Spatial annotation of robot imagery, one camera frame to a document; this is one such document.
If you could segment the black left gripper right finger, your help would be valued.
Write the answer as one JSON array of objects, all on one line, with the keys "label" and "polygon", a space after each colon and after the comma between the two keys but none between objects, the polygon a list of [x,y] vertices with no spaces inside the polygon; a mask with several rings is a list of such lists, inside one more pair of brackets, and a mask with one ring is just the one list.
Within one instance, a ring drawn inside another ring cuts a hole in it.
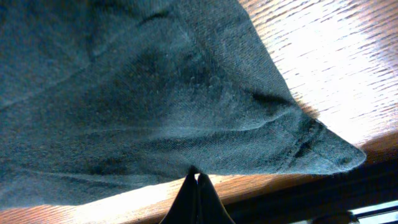
[{"label": "black left gripper right finger", "polygon": [[198,223],[235,224],[222,204],[208,175],[198,176]]}]

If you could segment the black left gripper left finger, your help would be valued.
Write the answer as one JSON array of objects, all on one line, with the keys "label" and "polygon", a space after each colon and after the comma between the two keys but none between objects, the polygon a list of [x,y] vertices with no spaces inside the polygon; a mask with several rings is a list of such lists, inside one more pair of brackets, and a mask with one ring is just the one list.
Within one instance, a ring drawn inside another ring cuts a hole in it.
[{"label": "black left gripper left finger", "polygon": [[195,174],[188,174],[178,194],[160,224],[197,223],[197,181]]}]

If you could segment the dark green Nike t-shirt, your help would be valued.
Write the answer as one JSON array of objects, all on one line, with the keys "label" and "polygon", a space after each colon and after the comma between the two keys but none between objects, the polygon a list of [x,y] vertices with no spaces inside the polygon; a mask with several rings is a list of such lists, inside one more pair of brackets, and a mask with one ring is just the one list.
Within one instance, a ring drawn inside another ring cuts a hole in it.
[{"label": "dark green Nike t-shirt", "polygon": [[293,99],[237,1],[2,1],[1,208],[365,153]]}]

